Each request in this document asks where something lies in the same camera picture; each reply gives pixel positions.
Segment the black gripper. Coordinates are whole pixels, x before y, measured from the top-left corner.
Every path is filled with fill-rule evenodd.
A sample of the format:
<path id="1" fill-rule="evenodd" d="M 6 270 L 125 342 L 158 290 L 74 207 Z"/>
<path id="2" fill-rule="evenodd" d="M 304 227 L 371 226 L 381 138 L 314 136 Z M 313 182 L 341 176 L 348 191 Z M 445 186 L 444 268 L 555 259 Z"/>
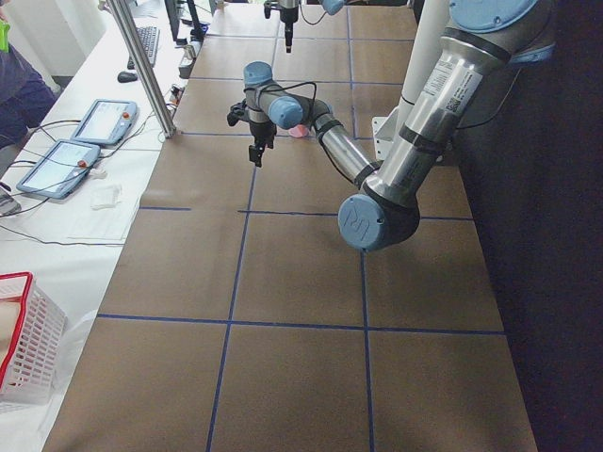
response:
<path id="1" fill-rule="evenodd" d="M 291 53 L 294 24 L 298 21 L 298 10 L 296 8 L 284 8 L 280 11 L 280 19 L 285 24 L 285 51 Z"/>
<path id="2" fill-rule="evenodd" d="M 277 133 L 276 125 L 264 111 L 259 107 L 248 105 L 245 100 L 230 107 L 226 120 L 230 127 L 234 127 L 240 121 L 249 124 L 254 138 L 254 144 L 248 148 L 249 160 L 257 168 L 261 168 L 264 149 L 266 147 L 273 148 L 274 137 Z"/>

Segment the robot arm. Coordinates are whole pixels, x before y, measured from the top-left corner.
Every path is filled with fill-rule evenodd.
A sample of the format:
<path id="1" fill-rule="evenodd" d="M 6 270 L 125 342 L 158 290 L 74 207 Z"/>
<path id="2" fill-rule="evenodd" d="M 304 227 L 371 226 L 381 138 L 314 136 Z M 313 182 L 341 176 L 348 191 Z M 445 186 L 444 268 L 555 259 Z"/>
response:
<path id="1" fill-rule="evenodd" d="M 352 247 L 380 250 L 408 239 L 419 223 L 416 193 L 444 152 L 480 84 L 505 66 L 544 61 L 555 46 L 554 1 L 427 1 L 418 19 L 399 105 L 385 119 L 392 135 L 382 161 L 355 144 L 331 107 L 281 87 L 263 61 L 243 72 L 244 97 L 228 123 L 248 123 L 253 163 L 278 129 L 302 125 L 357 188 L 338 211 Z"/>
<path id="2" fill-rule="evenodd" d="M 323 13 L 316 21 L 310 22 L 305 18 L 302 9 L 303 5 L 320 5 Z M 285 52 L 290 54 L 294 38 L 294 25 L 300 18 L 309 25 L 316 25 L 325 15 L 334 16 L 346 5 L 347 2 L 344 0 L 272 0 L 263 3 L 263 12 L 267 20 L 271 17 L 272 13 L 278 15 L 280 22 L 284 25 Z"/>

